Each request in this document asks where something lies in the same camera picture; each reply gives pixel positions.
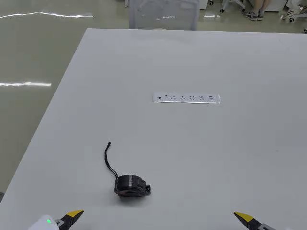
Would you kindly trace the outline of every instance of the white power strip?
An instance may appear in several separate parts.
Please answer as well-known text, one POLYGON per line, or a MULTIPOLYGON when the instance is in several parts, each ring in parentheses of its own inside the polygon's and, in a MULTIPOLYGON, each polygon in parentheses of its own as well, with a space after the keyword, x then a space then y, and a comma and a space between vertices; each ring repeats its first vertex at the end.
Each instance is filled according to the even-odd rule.
POLYGON ((155 92, 153 94, 153 101, 173 103, 220 104, 221 98, 218 94, 155 92))

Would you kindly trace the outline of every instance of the chair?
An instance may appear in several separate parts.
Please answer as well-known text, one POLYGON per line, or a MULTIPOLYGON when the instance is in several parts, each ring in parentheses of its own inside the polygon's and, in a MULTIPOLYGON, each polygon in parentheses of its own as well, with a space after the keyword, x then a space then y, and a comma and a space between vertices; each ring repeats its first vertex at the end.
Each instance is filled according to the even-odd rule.
POLYGON ((129 28, 196 30, 199 4, 199 0, 129 0, 129 28))
POLYGON ((230 2, 234 2, 238 5, 240 5, 242 7, 242 12, 245 11, 245 5, 243 4, 243 0, 223 0, 222 8, 220 10, 221 13, 223 13, 225 11, 225 9, 227 8, 227 6, 230 2))

